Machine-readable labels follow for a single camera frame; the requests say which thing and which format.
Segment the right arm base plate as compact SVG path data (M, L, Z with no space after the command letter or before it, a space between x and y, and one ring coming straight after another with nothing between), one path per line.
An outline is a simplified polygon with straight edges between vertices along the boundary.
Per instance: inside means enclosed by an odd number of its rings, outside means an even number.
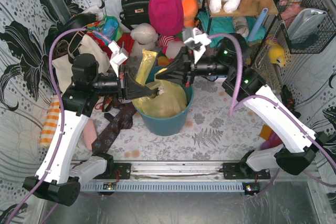
M270 172L265 169L256 172L253 171L249 166L243 165L240 166L239 162L228 162L222 164L222 169L224 178L229 180L238 180L238 179L270 179Z

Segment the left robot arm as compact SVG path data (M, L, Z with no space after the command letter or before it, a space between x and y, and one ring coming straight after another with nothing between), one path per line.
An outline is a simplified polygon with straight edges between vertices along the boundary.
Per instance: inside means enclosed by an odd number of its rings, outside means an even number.
M113 156L98 147L82 164L71 168L71 159L79 136L91 117L92 111L103 95L116 95L132 100L153 94L149 88L137 83L123 52L111 56L113 73L99 73L99 64L92 54L81 54L71 67L71 85L60 99L60 116L47 155L35 176L26 177L23 187L36 197L65 206L78 198L80 188L97 176L120 177Z

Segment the teal trash bin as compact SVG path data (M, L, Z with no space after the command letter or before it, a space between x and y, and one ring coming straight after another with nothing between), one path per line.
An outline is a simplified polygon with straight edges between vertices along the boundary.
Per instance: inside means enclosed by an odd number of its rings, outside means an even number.
M163 67L153 67L150 71L149 77L146 80L146 83L149 83L154 80L157 72L161 72ZM182 87L186 93L187 99L187 107L181 113L172 116L170 118L160 119L154 118L148 115L143 114L139 110L141 118L143 119L145 126L149 129L149 131L158 136L170 136L173 134L177 134L183 127L186 117L188 114L188 110L192 104L194 98L194 90L193 87Z

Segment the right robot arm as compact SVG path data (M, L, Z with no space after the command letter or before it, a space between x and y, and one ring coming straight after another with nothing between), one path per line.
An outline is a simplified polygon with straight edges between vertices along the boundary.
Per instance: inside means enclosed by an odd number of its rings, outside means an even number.
M281 168L291 175L303 172L321 152L335 167L333 158L323 148L328 141L324 132L315 132L300 122L278 100L264 79L243 65L245 39L239 34L208 35L197 29L183 33L184 47L175 59L156 74L181 86L193 84L195 77L224 77L222 84L232 98L230 113L240 105L262 118L282 143L261 151L249 151L236 164L234 172L248 178L269 168Z

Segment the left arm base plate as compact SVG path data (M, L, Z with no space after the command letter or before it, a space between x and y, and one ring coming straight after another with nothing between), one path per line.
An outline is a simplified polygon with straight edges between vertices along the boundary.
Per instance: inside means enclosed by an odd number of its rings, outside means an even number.
M127 180L131 175L131 163L115 163L111 172L106 171L96 177L96 179L114 179Z

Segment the yellow trash bag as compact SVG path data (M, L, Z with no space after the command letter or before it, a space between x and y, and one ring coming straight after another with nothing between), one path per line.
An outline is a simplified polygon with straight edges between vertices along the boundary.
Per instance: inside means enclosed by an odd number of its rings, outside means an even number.
M165 119L184 111L187 107L187 99L185 91L178 84L157 78L146 83L156 56L157 53L154 51L142 50L142 60L135 80L153 93L148 97L133 99L132 103L137 110L145 115Z

